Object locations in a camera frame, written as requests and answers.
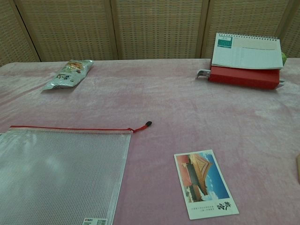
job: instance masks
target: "spiral binding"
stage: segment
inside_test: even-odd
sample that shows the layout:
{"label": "spiral binding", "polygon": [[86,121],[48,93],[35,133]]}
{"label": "spiral binding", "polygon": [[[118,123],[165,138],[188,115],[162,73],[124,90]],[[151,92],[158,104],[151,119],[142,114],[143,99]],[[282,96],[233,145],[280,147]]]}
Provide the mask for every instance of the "spiral binding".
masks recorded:
{"label": "spiral binding", "polygon": [[229,34],[229,33],[219,33],[220,36],[227,37],[237,37],[237,38],[251,38],[251,39],[259,39],[259,40],[267,40],[267,41],[277,41],[278,38],[275,36],[259,36],[259,35],[247,35],[247,34]]}

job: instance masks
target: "table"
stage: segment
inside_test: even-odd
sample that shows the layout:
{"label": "table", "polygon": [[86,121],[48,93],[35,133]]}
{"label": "table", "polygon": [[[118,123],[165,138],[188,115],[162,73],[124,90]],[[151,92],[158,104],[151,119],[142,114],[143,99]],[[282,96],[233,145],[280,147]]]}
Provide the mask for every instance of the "table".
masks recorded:
{"label": "table", "polygon": [[[257,90],[195,80],[209,60],[95,61],[72,89],[41,91],[65,62],[0,68],[0,132],[10,125],[138,128],[115,225],[295,225],[300,221],[300,59],[285,86]],[[239,215],[190,221],[173,154],[213,149]]]}

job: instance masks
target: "wicker wall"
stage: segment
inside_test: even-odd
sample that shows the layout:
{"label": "wicker wall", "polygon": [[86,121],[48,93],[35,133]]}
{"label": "wicker wall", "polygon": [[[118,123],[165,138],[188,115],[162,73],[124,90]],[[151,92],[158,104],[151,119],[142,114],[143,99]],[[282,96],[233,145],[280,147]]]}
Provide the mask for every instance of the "wicker wall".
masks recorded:
{"label": "wicker wall", "polygon": [[0,66],[39,61],[32,42],[10,0],[0,0]]}
{"label": "wicker wall", "polygon": [[0,66],[39,57],[42,61],[210,58],[216,32],[279,36],[283,52],[300,57],[299,0],[15,3],[20,13],[13,0],[0,0]]}

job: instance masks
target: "postcard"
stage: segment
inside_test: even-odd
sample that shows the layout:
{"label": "postcard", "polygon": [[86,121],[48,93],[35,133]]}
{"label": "postcard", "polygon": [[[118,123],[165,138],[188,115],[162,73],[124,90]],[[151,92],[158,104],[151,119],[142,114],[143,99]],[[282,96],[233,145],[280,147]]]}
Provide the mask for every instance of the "postcard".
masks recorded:
{"label": "postcard", "polygon": [[212,150],[174,157],[190,219],[239,214]]}

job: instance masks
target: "plastic snack bag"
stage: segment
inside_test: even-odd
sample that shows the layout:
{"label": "plastic snack bag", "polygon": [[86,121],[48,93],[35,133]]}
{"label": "plastic snack bag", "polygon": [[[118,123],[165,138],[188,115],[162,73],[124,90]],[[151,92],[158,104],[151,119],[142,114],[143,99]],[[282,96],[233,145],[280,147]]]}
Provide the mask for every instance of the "plastic snack bag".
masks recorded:
{"label": "plastic snack bag", "polygon": [[86,77],[93,63],[93,60],[70,60],[63,69],[45,85],[43,90],[76,86]]}

